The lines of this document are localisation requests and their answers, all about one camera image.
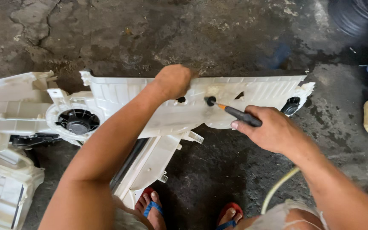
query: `red flip-flop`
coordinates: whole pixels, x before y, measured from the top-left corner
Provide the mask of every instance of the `red flip-flop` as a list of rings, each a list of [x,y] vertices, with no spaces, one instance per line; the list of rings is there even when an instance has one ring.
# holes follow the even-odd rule
[[[226,212],[227,212],[227,210],[228,210],[228,209],[230,209],[230,208],[235,209],[235,215],[237,215],[238,213],[241,213],[242,218],[244,217],[244,212],[242,211],[242,208],[241,208],[237,203],[229,202],[228,204],[226,204],[226,205],[222,208],[222,210],[221,210],[221,212],[220,212],[220,215],[218,216],[218,221],[217,221],[217,228],[216,228],[216,230],[222,230],[222,229],[225,229],[225,228],[227,228],[227,227],[229,227],[229,226],[233,226],[233,227],[235,227],[236,223],[235,223],[235,221],[234,221],[234,220],[230,220],[230,221],[228,221],[228,222],[226,222],[226,223],[223,223],[223,224],[219,225],[219,224],[220,224],[220,221],[221,221],[221,219],[222,219],[222,217],[224,217],[225,213],[226,213]]]

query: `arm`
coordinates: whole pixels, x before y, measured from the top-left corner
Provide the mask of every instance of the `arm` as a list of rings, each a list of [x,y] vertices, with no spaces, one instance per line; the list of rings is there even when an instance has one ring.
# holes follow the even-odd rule
[[[300,168],[330,229],[368,229],[368,195],[340,172],[300,128],[275,108],[248,106],[245,111],[262,120],[262,127],[239,121],[232,127],[261,148],[284,154]]]
[[[184,96],[192,75],[182,65],[164,67],[154,81],[97,129],[60,179],[40,230],[112,229],[110,180],[155,110],[166,100]]]

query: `fingernail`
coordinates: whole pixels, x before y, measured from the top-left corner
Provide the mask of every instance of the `fingernail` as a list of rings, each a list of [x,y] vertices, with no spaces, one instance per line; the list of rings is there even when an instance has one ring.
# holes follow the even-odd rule
[[[231,122],[231,127],[232,127],[233,129],[237,129],[237,128],[238,128],[238,121],[233,121],[233,122]]]

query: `black rubber grommet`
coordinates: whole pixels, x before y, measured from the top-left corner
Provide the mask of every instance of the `black rubber grommet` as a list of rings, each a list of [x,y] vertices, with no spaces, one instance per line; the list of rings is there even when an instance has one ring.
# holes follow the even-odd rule
[[[217,99],[214,96],[211,96],[207,99],[207,105],[208,106],[213,106],[215,105],[215,102],[217,101]]]

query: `blower fan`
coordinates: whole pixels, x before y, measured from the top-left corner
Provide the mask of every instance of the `blower fan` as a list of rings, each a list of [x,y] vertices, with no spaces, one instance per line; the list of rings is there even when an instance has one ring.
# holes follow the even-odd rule
[[[300,97],[291,97],[287,100],[286,104],[280,110],[286,115],[292,115],[299,108]]]
[[[83,135],[99,127],[99,118],[84,109],[71,109],[63,112],[58,117],[56,125],[66,128],[76,135]]]

